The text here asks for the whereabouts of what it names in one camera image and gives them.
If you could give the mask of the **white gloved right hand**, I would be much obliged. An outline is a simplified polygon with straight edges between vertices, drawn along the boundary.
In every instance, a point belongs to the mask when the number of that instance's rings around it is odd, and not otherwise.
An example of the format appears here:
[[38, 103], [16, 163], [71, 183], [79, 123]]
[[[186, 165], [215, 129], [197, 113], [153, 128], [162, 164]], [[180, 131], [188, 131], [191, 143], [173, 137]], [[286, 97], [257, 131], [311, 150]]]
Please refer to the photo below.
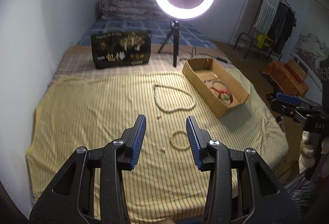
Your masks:
[[315, 158], [313, 156], [315, 152], [314, 145], [311, 143], [311, 134], [308, 131], [303, 131], [302, 133], [299, 151], [299, 172], [304, 173], [307, 169], [313, 167], [315, 164]]

